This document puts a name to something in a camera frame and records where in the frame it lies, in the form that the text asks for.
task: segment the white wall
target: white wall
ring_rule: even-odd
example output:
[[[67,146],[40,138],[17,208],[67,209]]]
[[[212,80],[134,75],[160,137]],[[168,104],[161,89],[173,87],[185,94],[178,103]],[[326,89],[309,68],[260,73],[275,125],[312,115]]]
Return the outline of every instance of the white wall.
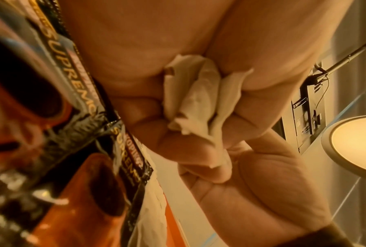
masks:
[[[356,0],[321,59],[328,68],[366,42],[366,0]],[[325,96],[327,122],[331,122],[356,96],[366,90],[366,53],[331,76]],[[351,114],[366,114],[362,104]],[[158,179],[180,222],[190,247],[225,247],[199,206],[178,177],[176,164],[152,153]],[[303,158],[320,190],[328,199],[335,221],[353,241],[366,244],[366,181],[336,165],[323,151],[320,139]]]

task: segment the dark sleeve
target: dark sleeve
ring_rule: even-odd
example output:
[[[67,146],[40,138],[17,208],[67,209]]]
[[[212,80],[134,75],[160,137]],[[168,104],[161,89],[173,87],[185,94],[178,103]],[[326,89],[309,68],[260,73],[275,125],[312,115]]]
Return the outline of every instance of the dark sleeve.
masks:
[[[353,247],[335,224],[277,247]]]

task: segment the hand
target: hand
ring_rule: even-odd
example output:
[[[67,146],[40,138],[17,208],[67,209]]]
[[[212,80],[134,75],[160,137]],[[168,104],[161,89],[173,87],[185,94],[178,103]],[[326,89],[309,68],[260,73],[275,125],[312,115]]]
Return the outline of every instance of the hand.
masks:
[[[224,75],[254,68],[223,126],[228,148],[262,135],[279,119],[352,0],[59,2],[88,69],[128,130],[152,151],[198,170],[215,162],[215,148],[168,130],[163,67],[177,54],[201,54]],[[212,176],[203,171],[211,181],[231,176],[223,166]]]
[[[327,203],[299,154],[272,130],[247,143],[228,150],[233,173],[224,184],[179,166],[181,178],[224,242],[230,247],[274,247],[328,226]]]

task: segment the wire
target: wire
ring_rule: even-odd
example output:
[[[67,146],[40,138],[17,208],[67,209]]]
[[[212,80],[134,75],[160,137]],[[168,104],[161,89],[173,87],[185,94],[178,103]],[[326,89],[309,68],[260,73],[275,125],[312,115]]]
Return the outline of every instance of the wire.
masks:
[[[327,83],[327,88],[326,88],[326,89],[325,89],[325,91],[323,92],[323,94],[322,94],[322,96],[321,96],[320,100],[317,102],[315,109],[317,109],[318,104],[320,104],[321,100],[324,98],[325,93],[326,93],[326,92],[328,91],[328,89],[329,89],[329,78],[328,78],[327,76],[325,76],[325,78],[326,78],[326,79],[324,79],[324,80],[328,82],[328,83]]]

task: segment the lamp shade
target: lamp shade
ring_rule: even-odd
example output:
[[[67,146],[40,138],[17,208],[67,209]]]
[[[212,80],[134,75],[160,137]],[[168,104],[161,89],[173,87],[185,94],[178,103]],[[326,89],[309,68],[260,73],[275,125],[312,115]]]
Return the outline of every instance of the lamp shade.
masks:
[[[321,143],[334,162],[366,179],[366,116],[331,125],[324,131]]]

